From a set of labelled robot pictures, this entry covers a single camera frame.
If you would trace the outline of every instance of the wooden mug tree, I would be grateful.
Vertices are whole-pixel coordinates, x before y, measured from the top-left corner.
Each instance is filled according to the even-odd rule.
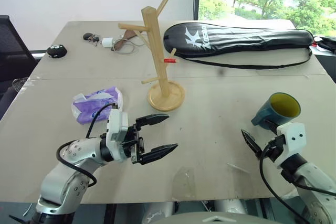
[[[163,47],[160,36],[160,28],[157,17],[160,15],[168,0],[162,0],[157,9],[147,6],[141,10],[144,26],[136,26],[119,23],[120,29],[134,30],[152,51],[157,77],[142,81],[146,84],[152,81],[159,81],[149,90],[148,101],[155,109],[160,111],[170,111],[178,108],[184,100],[184,89],[175,81],[168,81],[166,67],[163,56]],[[141,35],[140,31],[147,32],[148,41]],[[173,57],[176,52],[174,48],[170,53]]]

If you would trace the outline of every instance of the black office chair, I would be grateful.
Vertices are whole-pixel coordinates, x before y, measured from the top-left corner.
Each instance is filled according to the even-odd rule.
[[[9,16],[0,15],[0,120],[17,94],[12,81],[30,76],[36,65]]]
[[[0,82],[27,77],[36,65],[9,16],[0,15]]]

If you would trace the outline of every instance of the blue mug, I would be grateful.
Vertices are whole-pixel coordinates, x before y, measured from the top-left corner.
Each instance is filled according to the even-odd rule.
[[[258,110],[251,122],[254,126],[260,125],[269,130],[269,124],[265,120],[282,125],[296,118],[300,113],[300,104],[294,97],[286,93],[274,93]]]

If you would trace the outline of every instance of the black cable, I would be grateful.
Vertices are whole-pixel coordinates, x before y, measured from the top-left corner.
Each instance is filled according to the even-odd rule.
[[[329,195],[332,195],[332,196],[335,196],[336,197],[336,193],[333,193],[331,191],[326,191],[326,190],[323,190],[323,189],[319,189],[319,188],[314,188],[314,187],[309,187],[309,186],[304,186],[304,185],[301,185],[297,182],[293,182],[293,185],[297,186],[297,187],[300,187],[302,189],[305,189],[305,190],[310,190],[310,191],[317,191],[319,193],[323,193],[323,194],[329,194]]]
[[[77,167],[76,165],[73,165],[72,163],[69,163],[68,161],[66,161],[65,159],[63,159],[61,157],[61,155],[59,154],[60,151],[64,147],[70,145],[72,142],[74,142],[74,141],[70,141],[70,142],[65,143],[65,144],[61,145],[60,147],[58,147],[57,152],[56,152],[56,158],[57,158],[58,161],[60,161],[65,166],[68,166],[68,167],[70,167],[70,168],[72,168],[72,169],[74,169],[74,170],[76,170],[76,171],[78,171],[80,173],[83,173],[84,175],[88,176],[89,178],[91,178],[93,182],[91,184],[89,184],[88,187],[94,186],[97,183],[97,179],[91,173],[89,173],[87,170],[84,170],[84,169],[82,169],[80,167]]]
[[[290,210],[293,214],[295,214],[297,217],[299,217],[304,223],[309,224],[309,221],[307,221],[304,217],[301,216],[298,212],[296,212],[293,208],[291,208],[286,202],[284,202],[279,195],[276,194],[275,191],[271,188],[271,186],[268,184],[265,176],[264,176],[264,169],[263,169],[263,162],[264,158],[266,156],[267,151],[271,148],[271,145],[268,144],[265,149],[262,151],[261,157],[260,157],[260,162],[259,162],[259,169],[260,169],[260,175],[261,178],[263,179],[265,185],[267,186],[268,190],[276,197],[278,201],[280,201],[281,204],[283,204],[285,207],[287,207],[288,210]]]
[[[93,119],[92,119],[92,122],[91,122],[91,124],[90,124],[88,133],[86,133],[86,137],[85,137],[85,138],[90,138],[90,134],[91,134],[93,125],[95,124],[95,121],[96,121],[97,117],[100,115],[100,113],[101,113],[105,108],[107,108],[108,106],[112,106],[112,105],[114,105],[114,103],[106,104],[106,105],[104,105],[103,107],[101,107],[100,110],[98,110],[98,112],[95,114],[95,116],[94,116]]]
[[[90,138],[90,133],[91,133],[91,131],[92,131],[93,125],[95,124],[95,121],[96,121],[97,117],[100,115],[100,113],[101,113],[106,107],[108,107],[108,106],[112,106],[112,105],[113,105],[113,103],[106,104],[105,106],[103,106],[103,107],[102,107],[102,108],[95,114],[95,116],[93,117],[92,122],[91,122],[91,124],[90,124],[88,133],[86,134],[86,138]],[[60,155],[60,151],[61,151],[64,147],[69,146],[72,142],[74,142],[74,141],[70,141],[70,142],[65,143],[65,144],[61,145],[60,147],[58,147],[57,152],[56,152],[56,158],[57,158],[58,161],[60,161],[60,162],[61,162],[62,164],[64,164],[65,166],[68,166],[68,167],[70,167],[70,168],[72,168],[72,169],[74,169],[74,170],[76,170],[76,171],[78,171],[78,172],[80,172],[80,173],[82,173],[82,174],[88,176],[88,177],[89,177],[90,179],[92,179],[92,181],[93,181],[91,184],[89,184],[88,187],[94,186],[94,185],[97,183],[97,179],[96,179],[96,177],[94,177],[94,176],[93,176],[91,173],[89,173],[87,170],[84,170],[84,169],[82,169],[82,168],[80,168],[80,167],[77,167],[76,165],[73,165],[72,163],[66,161],[65,159],[63,159],[63,158],[61,157],[61,155]]]

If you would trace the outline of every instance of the gray table surface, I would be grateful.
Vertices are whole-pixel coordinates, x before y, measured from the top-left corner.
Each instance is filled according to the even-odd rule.
[[[172,23],[162,22],[162,32]],[[36,201],[40,183],[57,164],[55,151],[64,142],[83,138],[88,125],[80,125],[71,114],[72,97],[78,93],[117,86],[124,96],[129,123],[157,113],[147,103],[154,77],[147,48],[122,56],[93,47],[81,40],[84,32],[118,36],[117,22],[70,22],[57,37],[68,48],[59,60],[43,57],[31,78],[0,121],[1,201]],[[255,57],[270,62],[305,57],[300,49],[235,53],[224,56],[231,62]],[[111,164],[97,170],[97,185],[86,192],[84,203],[153,202],[225,198],[260,198],[271,193],[263,185],[258,161],[246,146],[240,129],[250,131],[261,146],[272,133],[252,126],[250,119],[274,92],[287,92],[301,104],[294,121],[306,125],[305,158],[336,177],[336,89],[313,56],[304,65],[282,70],[235,70],[181,62],[169,67],[169,79],[186,92],[182,106],[169,112],[161,124],[144,127],[145,148],[178,143],[178,148],[148,165],[131,162]],[[92,135],[101,134],[105,122],[95,125]],[[243,173],[228,166],[239,166]],[[284,195],[293,187],[270,161],[266,177]]]

